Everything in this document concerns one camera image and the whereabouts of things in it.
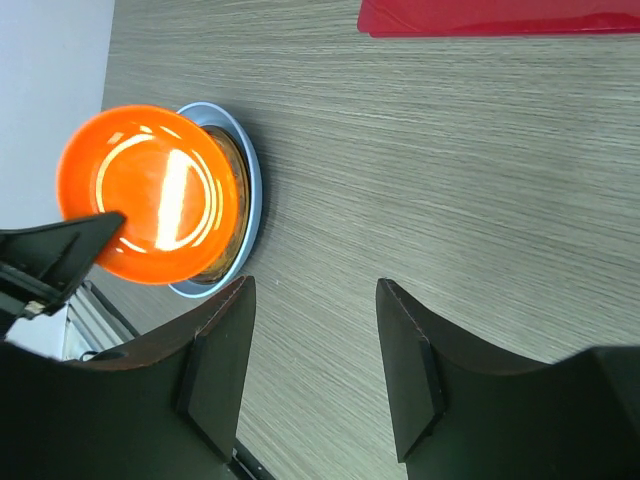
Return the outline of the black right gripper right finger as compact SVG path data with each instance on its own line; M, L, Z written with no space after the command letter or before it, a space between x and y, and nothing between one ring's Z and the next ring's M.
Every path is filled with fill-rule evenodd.
M639 350L546 364L489 343L380 279L396 454L411 479L635 479Z

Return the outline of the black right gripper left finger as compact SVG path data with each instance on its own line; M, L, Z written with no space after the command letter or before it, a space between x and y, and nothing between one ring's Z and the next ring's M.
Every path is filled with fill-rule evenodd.
M89 361L1 346L5 479L222 479L256 314L241 277Z

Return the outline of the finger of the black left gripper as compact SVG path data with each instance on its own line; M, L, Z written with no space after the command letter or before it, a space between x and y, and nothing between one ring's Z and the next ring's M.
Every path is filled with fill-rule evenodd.
M118 212L1 232L1 318L57 313L125 223Z

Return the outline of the orange plate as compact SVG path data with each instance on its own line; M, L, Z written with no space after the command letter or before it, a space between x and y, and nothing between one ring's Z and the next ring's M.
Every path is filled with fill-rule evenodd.
M187 280L222 257L240 222L240 192L215 140L153 105L95 115L71 136L57 170L64 219L125 217L98 264L147 285Z

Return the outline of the light blue plate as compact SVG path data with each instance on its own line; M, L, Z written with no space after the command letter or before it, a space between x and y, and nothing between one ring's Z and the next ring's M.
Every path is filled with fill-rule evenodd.
M200 299L217 293L234 280L248 260L260 230L263 183L260 163L254 145L243 126L227 110L211 102L198 101L181 107L178 113L201 127L221 127L229 133L240 146L240 151L245 158L245 165L248 168L248 226L240 243L239 252L234 256L230 267L219 280L213 283L199 283L189 279L169 285L169 288L178 295L189 299Z

